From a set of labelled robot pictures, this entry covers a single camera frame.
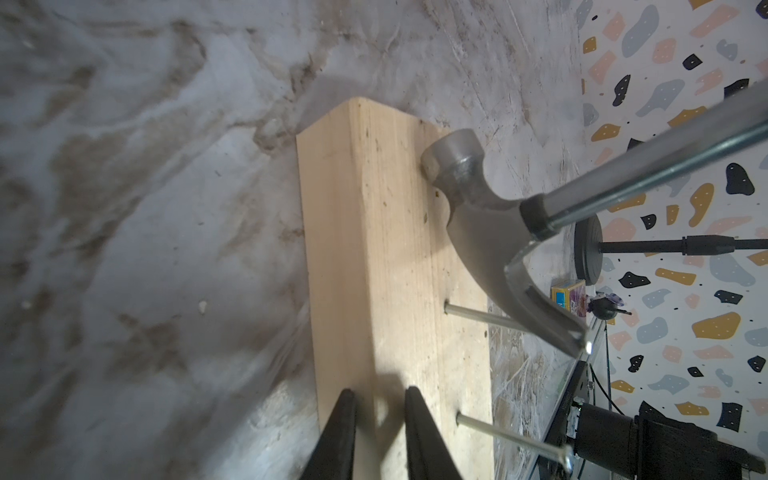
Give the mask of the steel claw hammer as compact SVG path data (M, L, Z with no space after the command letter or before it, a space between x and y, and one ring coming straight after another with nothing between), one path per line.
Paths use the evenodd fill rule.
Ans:
M525 256L568 225L766 139L761 81L556 190L523 200L503 199L490 188L485 152L471 129L434 142L421 164L448 200L447 234L476 283L510 315L511 326L577 358L590 346L586 325L538 289Z

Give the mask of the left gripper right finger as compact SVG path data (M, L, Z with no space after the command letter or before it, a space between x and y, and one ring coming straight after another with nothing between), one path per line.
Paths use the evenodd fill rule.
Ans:
M410 386L404 403L407 471L410 480L460 480L461 475L421 391Z

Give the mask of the light wooden block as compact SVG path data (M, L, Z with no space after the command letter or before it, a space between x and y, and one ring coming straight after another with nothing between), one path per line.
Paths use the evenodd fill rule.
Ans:
M447 315L487 298L446 233L449 206L420 157L444 130L356 97L296 138L321 424L339 394L357 400L354 475L407 475L404 398L418 388L466 479L494 475L489 333Z

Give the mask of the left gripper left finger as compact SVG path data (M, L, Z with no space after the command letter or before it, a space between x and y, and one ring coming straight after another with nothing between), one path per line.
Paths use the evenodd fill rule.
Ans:
M351 480L356 426L356 396L351 389L344 389L299 479Z

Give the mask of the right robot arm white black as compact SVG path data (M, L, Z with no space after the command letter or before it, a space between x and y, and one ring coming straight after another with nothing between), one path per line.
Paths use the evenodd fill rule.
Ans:
M647 403L634 417L582 405L573 448L625 478L741 479L767 472L763 458L692 423L667 418Z

